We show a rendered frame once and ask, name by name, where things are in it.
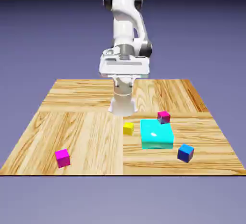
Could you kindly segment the small magenta cube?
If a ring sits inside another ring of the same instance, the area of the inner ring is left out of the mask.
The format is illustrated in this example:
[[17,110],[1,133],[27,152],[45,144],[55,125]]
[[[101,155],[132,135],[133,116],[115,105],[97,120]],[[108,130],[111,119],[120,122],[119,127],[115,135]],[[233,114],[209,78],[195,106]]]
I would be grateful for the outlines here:
[[67,149],[55,151],[55,158],[58,168],[63,168],[71,164],[70,155]]

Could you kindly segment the small pink cube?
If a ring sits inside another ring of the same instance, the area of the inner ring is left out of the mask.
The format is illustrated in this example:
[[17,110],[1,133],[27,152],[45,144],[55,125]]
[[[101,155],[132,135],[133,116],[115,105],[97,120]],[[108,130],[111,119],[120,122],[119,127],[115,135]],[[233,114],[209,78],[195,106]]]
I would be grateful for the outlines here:
[[168,124],[170,122],[171,116],[167,111],[161,111],[157,114],[157,120],[160,124]]

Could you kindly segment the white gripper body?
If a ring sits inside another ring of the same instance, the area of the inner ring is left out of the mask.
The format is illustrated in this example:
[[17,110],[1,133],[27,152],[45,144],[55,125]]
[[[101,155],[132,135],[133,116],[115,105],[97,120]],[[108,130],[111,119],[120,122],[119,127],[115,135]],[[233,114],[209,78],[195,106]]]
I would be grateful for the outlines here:
[[137,78],[148,77],[149,58],[127,56],[122,60],[120,55],[101,55],[99,73],[105,77],[134,76]]

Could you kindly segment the small yellow cube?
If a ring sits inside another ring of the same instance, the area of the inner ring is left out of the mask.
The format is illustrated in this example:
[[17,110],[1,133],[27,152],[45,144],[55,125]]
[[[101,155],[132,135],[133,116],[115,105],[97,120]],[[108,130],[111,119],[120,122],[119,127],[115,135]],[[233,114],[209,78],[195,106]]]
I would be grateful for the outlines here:
[[134,131],[134,124],[125,122],[123,125],[123,134],[131,136],[133,134],[133,131]]

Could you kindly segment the small blue cube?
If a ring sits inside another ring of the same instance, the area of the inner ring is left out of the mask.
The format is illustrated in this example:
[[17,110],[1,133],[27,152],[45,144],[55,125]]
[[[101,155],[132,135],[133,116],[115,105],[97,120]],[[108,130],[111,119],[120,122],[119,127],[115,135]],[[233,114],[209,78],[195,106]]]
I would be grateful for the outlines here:
[[194,148],[187,144],[183,144],[178,149],[177,158],[183,162],[189,163],[193,158],[193,154],[194,154]]

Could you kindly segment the large cyan box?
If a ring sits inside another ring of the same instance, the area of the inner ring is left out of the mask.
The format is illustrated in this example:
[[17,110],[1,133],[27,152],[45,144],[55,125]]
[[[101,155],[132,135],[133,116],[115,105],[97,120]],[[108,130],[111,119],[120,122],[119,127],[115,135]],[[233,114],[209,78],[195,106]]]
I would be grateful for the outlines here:
[[142,149],[172,149],[174,135],[170,123],[156,119],[140,121]]

